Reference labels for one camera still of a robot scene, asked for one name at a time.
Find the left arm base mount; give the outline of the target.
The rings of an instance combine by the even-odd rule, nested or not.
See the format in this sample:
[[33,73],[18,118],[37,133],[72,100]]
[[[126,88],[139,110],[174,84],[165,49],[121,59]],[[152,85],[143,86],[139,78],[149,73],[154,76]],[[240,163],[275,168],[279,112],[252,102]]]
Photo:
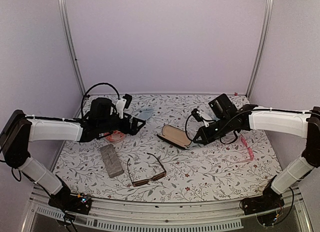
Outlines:
[[48,205],[62,211],[88,215],[92,206],[92,196],[84,193],[75,195],[70,192],[59,192],[50,196]]

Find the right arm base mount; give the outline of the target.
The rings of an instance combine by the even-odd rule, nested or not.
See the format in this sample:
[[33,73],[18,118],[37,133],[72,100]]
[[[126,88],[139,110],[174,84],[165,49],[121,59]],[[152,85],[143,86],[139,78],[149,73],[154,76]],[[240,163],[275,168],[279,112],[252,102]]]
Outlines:
[[264,227],[271,227],[280,222],[284,205],[282,196],[272,193],[246,197],[239,202],[239,207],[245,215],[261,213],[256,218],[258,223]]

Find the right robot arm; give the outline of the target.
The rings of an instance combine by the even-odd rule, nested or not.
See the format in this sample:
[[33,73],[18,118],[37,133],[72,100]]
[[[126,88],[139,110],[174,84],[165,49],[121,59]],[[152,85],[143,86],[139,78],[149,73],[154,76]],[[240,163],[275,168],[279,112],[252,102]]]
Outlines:
[[193,143],[207,145],[230,132],[239,133],[242,130],[273,131],[306,139],[305,149],[300,157],[276,175],[263,190],[263,195],[258,200],[258,205],[263,210],[269,210],[277,203],[279,195],[320,166],[319,107],[294,111],[245,104],[238,109],[226,94],[219,95],[208,105],[216,119],[198,109],[191,112],[196,121],[203,123],[192,139]]

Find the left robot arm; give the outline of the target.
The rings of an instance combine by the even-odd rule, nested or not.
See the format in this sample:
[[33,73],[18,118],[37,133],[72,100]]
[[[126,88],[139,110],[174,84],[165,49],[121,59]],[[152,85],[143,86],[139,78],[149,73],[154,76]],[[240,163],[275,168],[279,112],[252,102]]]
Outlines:
[[30,155],[29,143],[84,143],[102,139],[114,131],[136,135],[146,122],[125,112],[130,103],[129,95],[118,99],[116,103],[99,97],[92,100],[89,111],[77,119],[28,116],[22,110],[15,110],[0,134],[4,162],[43,187],[62,208],[69,209],[75,203],[69,187]]

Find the black glasses case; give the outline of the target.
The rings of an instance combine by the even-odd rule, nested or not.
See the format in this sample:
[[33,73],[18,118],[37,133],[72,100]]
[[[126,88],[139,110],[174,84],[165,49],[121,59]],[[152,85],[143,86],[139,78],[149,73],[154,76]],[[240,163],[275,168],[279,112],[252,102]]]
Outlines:
[[183,130],[171,125],[164,125],[161,133],[157,134],[157,137],[180,149],[188,149],[192,143]]

